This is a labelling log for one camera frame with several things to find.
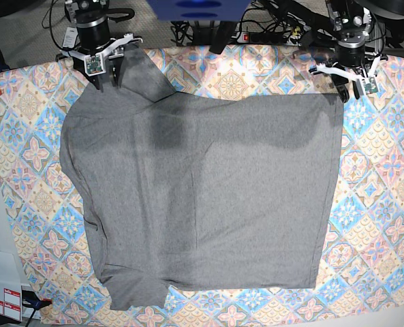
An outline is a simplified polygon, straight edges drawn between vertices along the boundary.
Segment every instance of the floral tile pattern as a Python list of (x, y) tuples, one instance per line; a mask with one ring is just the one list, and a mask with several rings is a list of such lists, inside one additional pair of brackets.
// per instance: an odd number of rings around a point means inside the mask
[[(240, 100), (255, 95), (335, 93), (308, 69), (323, 52), (230, 46), (147, 50), (176, 90)], [(82, 198), (62, 173), (65, 115), (88, 82), (72, 61), (0, 74), (0, 183), (6, 217), (31, 287), (53, 304), (47, 324), (273, 326), (404, 305), (404, 59), (378, 69), (379, 93), (345, 105), (337, 188), (315, 289), (170, 287), (164, 309), (111, 311), (95, 278)]]

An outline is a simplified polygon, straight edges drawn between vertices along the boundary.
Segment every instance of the gray carpet floor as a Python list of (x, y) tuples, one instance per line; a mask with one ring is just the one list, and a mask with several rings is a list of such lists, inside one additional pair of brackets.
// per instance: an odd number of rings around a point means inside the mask
[[(310, 9), (326, 14), (324, 0), (301, 0)], [(53, 33), (56, 40), (62, 44), (66, 28), (69, 26), (64, 16), (64, 0), (59, 0), (52, 10)], [(50, 7), (50, 0), (42, 0), (38, 5), (28, 10), (0, 18), (0, 49), (11, 68), (36, 65), (53, 61), (58, 53), (53, 44), (49, 30), (43, 29), (41, 21)], [(145, 0), (110, 0), (110, 7), (131, 7), (135, 10), (135, 17), (127, 22), (115, 24), (110, 22), (110, 30), (114, 35), (132, 32), (144, 39), (143, 48), (165, 48), (173, 46), (170, 41), (173, 34), (170, 22), (157, 20), (154, 12)], [(258, 21), (269, 20), (270, 16), (264, 12), (249, 12), (248, 19)], [(252, 31), (256, 27), (248, 25)]]

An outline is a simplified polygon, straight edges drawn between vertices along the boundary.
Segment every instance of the black tripod leg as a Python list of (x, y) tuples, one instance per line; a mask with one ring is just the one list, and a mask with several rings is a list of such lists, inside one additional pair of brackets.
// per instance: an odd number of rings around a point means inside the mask
[(339, 98), (341, 99), (343, 104), (347, 103), (350, 99), (349, 90), (347, 90), (347, 87), (345, 85), (341, 85), (336, 88), (339, 94)]
[(216, 55), (221, 55), (224, 48), (229, 44), (230, 38), (234, 35), (237, 24), (238, 22), (220, 22), (209, 51)]
[(354, 97), (356, 98), (356, 100), (359, 100), (360, 94), (359, 94), (359, 90), (358, 90), (358, 84), (354, 81), (353, 81), (353, 92), (354, 92)]
[(110, 61), (109, 78), (114, 87), (120, 87), (121, 73), (123, 71), (123, 57), (115, 58)]

